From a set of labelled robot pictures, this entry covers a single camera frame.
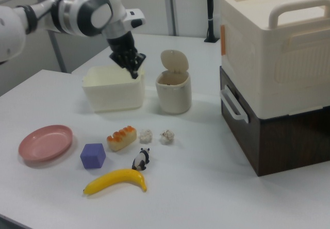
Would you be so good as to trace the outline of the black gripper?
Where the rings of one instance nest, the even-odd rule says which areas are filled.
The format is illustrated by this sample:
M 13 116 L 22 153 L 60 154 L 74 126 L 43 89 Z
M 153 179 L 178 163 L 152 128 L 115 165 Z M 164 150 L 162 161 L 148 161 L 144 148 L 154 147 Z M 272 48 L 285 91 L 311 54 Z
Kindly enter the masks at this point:
M 107 39 L 112 50 L 110 58 L 121 68 L 129 70 L 132 79 L 139 76 L 139 69 L 146 56 L 135 48 L 131 31 L 115 39 Z

